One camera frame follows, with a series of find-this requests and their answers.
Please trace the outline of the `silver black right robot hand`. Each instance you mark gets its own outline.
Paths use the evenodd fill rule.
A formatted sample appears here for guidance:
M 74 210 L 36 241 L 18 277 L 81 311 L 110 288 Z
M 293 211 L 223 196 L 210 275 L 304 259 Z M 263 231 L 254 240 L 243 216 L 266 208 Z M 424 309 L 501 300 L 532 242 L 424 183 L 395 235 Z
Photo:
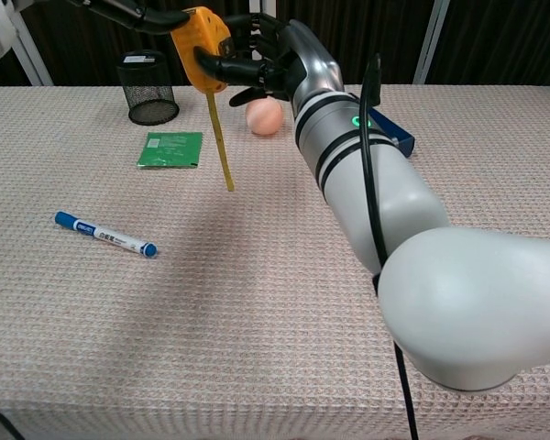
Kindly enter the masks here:
M 245 89 L 230 99 L 232 107 L 273 97 L 291 103 L 298 114 L 314 96 L 345 90 L 337 61 L 304 23 L 286 22 L 264 13 L 223 19 L 233 41 L 225 56 L 193 50 L 203 73 Z

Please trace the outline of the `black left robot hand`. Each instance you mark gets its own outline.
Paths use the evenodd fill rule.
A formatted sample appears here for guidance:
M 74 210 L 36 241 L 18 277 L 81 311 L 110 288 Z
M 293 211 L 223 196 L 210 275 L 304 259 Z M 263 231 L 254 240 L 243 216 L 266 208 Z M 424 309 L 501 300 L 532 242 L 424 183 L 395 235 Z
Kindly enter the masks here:
M 138 4 L 136 1 L 83 0 L 70 1 L 70 4 L 82 7 L 101 17 L 150 35 L 171 33 L 185 26 L 190 15 L 181 10 L 159 11 Z

